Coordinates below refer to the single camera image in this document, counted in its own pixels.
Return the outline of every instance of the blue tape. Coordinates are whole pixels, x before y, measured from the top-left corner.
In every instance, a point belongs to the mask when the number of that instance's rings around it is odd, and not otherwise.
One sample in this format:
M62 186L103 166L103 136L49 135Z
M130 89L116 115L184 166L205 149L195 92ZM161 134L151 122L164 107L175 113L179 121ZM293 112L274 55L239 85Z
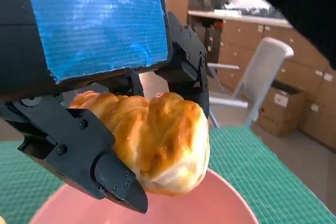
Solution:
M31 0L55 81L167 59L160 0Z

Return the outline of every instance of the countertop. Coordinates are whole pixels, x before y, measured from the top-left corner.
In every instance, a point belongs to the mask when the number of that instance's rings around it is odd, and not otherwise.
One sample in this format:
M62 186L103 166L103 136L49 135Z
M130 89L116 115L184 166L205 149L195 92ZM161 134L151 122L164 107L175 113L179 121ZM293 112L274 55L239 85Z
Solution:
M237 14L234 11L205 12L202 10L189 10L188 14L190 16L197 16L197 17L215 18L215 19L223 19L223 20L237 20L237 21L242 21L242 22L258 23L258 24L267 25L267 26L279 26L279 27L292 28L292 25L285 19L245 16L245 15Z

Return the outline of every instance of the green grid mat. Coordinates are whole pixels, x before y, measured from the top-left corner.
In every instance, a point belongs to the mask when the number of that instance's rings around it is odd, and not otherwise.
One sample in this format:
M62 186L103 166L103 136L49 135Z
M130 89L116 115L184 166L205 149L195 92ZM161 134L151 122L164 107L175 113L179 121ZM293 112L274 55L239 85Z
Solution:
M248 202L260 224L327 224L335 216L249 129L210 131L210 168ZM17 150L0 142L0 216L28 223L62 182Z
M21 142L0 142L0 216L26 224L62 181L17 150Z
M241 194L260 224L336 223L336 217L250 129L212 129L210 145L210 168Z

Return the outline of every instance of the white plastic chair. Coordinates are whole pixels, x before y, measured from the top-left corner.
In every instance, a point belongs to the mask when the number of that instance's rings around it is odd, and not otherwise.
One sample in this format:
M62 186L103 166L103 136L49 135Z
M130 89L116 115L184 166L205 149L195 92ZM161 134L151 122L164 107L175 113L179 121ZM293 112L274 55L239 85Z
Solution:
M251 106L251 111L247 116L245 125L250 127L283 61L293 55L293 49L284 42L273 38L264 38L260 42L251 62L247 66L242 79L232 95L232 98L235 100L210 96L210 105L246 108L247 106L243 101L237 100L241 99L241 94L245 91L247 99L251 102L251 104L249 104L249 106ZM224 66L227 65L208 63L209 70L213 75L219 90L223 94L225 94L225 92L219 82L215 69L226 68ZM236 67L237 66L229 65L227 68L237 69ZM209 117L214 126L219 127L219 123L211 107Z

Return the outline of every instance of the pink bowl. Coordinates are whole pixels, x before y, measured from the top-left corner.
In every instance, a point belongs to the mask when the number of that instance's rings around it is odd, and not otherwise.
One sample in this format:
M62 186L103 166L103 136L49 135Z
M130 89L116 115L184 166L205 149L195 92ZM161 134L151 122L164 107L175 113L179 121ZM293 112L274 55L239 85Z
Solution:
M210 169L203 182L186 196L147 196L149 208L143 215L64 185L39 209L30 224L258 224L239 193Z

